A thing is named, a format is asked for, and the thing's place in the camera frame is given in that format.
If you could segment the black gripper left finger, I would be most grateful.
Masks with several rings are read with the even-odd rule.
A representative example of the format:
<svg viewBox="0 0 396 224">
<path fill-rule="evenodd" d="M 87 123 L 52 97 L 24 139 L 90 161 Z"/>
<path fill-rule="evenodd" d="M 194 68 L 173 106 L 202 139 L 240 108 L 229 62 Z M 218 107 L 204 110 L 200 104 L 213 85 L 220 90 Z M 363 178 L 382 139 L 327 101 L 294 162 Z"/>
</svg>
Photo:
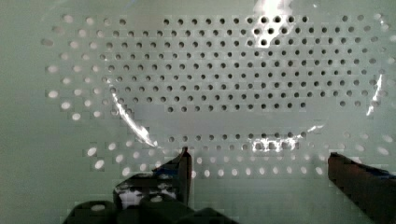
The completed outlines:
<svg viewBox="0 0 396 224">
<path fill-rule="evenodd" d="M 191 191 L 192 156 L 187 147 L 172 160 L 151 170 L 133 175 L 113 189 L 113 202 L 119 209 L 138 206 L 146 196 L 167 195 L 188 204 Z"/>
</svg>

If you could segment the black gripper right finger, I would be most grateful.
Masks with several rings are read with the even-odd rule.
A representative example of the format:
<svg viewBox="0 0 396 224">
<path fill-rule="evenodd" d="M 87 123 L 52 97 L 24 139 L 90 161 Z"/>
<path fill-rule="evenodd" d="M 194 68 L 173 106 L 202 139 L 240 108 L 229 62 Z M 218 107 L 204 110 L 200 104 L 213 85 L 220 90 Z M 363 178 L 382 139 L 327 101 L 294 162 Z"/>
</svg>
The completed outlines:
<svg viewBox="0 0 396 224">
<path fill-rule="evenodd" d="M 395 175 L 332 152 L 328 178 L 375 224 L 395 224 Z"/>
</svg>

